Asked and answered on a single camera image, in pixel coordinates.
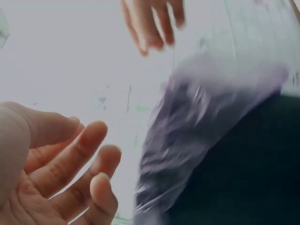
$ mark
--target palm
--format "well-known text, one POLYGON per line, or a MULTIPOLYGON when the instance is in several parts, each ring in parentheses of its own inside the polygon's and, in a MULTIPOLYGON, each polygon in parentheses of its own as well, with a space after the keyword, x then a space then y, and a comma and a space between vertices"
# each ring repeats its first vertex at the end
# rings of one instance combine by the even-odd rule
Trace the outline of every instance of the palm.
POLYGON ((76 138, 82 130, 83 125, 63 143, 30 150, 18 185, 0 210, 0 224, 66 225, 89 208, 75 224, 110 225, 117 201, 108 179, 93 178, 100 172, 112 177, 120 162, 120 151, 115 146, 104 146, 76 183, 51 198, 74 178, 106 135, 101 122, 89 125, 76 138))

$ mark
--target skin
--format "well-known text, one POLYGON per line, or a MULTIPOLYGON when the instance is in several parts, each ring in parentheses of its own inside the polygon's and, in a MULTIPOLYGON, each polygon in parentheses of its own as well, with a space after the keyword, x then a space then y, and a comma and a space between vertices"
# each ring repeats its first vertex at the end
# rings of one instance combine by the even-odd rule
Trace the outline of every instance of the skin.
POLYGON ((84 127, 77 118, 0 104, 0 224, 110 225, 118 202, 110 178, 121 157, 113 145, 100 149, 89 170, 62 190, 93 156, 107 127, 84 127))
POLYGON ((167 5, 170 5, 177 28, 185 24, 183 0, 121 0, 124 21, 133 42, 142 56, 149 49, 162 50, 164 45, 174 45, 174 33, 167 5), (154 22, 157 13, 163 34, 160 35, 154 22))

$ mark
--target plastic bag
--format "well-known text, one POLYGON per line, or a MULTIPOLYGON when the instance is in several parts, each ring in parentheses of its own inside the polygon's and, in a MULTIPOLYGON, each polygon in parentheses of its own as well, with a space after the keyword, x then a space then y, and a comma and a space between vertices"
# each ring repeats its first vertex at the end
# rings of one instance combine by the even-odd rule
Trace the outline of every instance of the plastic bag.
POLYGON ((206 153, 256 105, 280 92, 284 64, 247 55, 197 53, 174 70, 143 145, 135 225, 164 224, 206 153))
POLYGON ((8 22, 2 9, 0 8, 0 49, 3 48, 8 36, 8 22))

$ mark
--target open hand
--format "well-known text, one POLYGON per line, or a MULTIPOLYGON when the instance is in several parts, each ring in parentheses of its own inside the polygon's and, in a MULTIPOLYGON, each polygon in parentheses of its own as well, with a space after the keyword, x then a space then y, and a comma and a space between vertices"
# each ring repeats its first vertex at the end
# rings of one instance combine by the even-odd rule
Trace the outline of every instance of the open hand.
POLYGON ((176 26, 185 23, 183 0, 121 0, 125 24, 142 56, 147 56, 150 48, 161 50, 164 41, 174 44, 174 34, 167 4, 173 9, 176 26), (164 40, 160 36, 153 18, 154 9, 160 22, 164 40))
POLYGON ((62 190, 96 152, 107 127, 84 128, 77 118, 0 104, 0 224, 110 225, 118 202, 110 178, 120 162, 115 146, 104 146, 88 171, 62 190))

